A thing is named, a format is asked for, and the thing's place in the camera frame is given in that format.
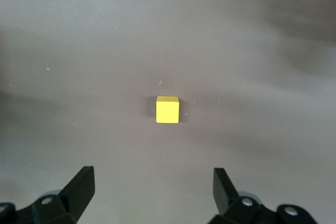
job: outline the screw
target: screw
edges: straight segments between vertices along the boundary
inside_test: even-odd
[[[51,197],[45,198],[41,201],[41,204],[42,205],[49,204],[52,200],[53,200],[53,198],[51,198]]]
[[[243,204],[244,204],[245,206],[247,206],[247,207],[250,207],[250,206],[253,205],[252,200],[250,200],[249,198],[244,198],[244,199],[242,199],[241,201],[242,201]]]
[[[3,212],[6,210],[6,206],[0,207],[0,212]]]
[[[298,212],[292,207],[285,207],[285,212],[292,216],[298,215]]]

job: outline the cube front face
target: cube front face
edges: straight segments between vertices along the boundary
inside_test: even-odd
[[[178,123],[180,103],[178,97],[157,97],[156,122]]]

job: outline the gray background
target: gray background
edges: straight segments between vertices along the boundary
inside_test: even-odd
[[[204,224],[224,167],[334,223],[335,33],[336,0],[0,0],[0,201],[94,165],[80,223]]]

